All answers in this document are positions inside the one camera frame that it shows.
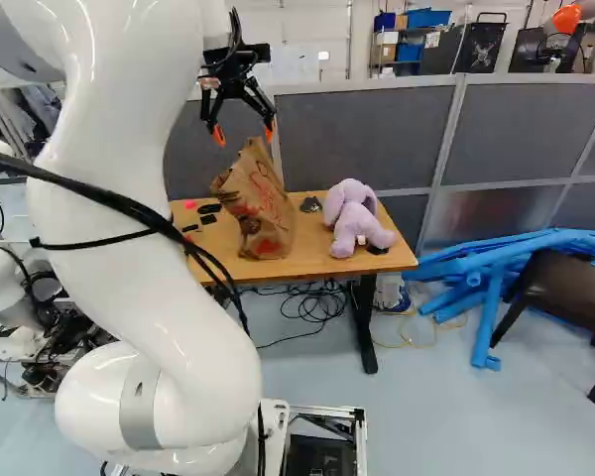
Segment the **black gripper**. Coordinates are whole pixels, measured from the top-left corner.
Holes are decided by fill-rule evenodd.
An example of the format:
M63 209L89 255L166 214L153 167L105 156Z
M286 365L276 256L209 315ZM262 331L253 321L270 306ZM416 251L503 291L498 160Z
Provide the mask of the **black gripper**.
M218 88L243 85L242 100L261 117L267 141L271 144L276 128L277 109L257 79L254 76L247 77L256 64L271 61L271 46L267 43L239 43L237 46L206 50L203 52L203 59L202 68L205 73L200 76L200 119L214 141L220 147L226 145L223 129L218 123L224 94ZM212 90L218 90L214 100L211 100Z

